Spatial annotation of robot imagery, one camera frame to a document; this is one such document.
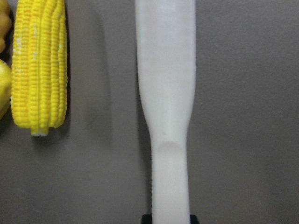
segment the yellow fruit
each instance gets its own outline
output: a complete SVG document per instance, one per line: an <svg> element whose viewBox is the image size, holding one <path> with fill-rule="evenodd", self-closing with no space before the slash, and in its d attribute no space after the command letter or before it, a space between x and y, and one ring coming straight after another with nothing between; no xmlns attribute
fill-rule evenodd
<svg viewBox="0 0 299 224"><path fill-rule="evenodd" d="M9 18L10 8L7 0L0 0L0 53L5 48L5 35L11 28L12 22Z"/></svg>
<svg viewBox="0 0 299 224"><path fill-rule="evenodd" d="M63 124L67 105L67 40L63 0L19 0L12 60L11 109L17 126L47 135Z"/></svg>
<svg viewBox="0 0 299 224"><path fill-rule="evenodd" d="M10 106L10 68L0 60L0 119Z"/></svg>

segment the white handle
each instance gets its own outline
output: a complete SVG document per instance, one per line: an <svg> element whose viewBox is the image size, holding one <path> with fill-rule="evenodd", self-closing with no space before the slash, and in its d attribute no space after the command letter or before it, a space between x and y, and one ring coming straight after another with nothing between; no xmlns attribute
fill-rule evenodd
<svg viewBox="0 0 299 224"><path fill-rule="evenodd" d="M135 7L153 224L190 224L186 135L195 90L195 1L135 0Z"/></svg>

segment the corn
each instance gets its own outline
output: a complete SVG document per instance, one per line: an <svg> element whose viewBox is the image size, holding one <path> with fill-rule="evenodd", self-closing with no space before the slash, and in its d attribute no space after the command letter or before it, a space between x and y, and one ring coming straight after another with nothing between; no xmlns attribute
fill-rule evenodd
<svg viewBox="0 0 299 224"><path fill-rule="evenodd" d="M67 107L64 0L19 0L12 60L14 122L31 135L63 124Z"/></svg>

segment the lemon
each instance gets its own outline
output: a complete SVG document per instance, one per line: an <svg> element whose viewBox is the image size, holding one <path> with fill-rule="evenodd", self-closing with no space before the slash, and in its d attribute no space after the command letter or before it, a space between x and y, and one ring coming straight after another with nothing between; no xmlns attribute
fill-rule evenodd
<svg viewBox="0 0 299 224"><path fill-rule="evenodd" d="M10 106L11 69L0 60L0 119Z"/></svg>

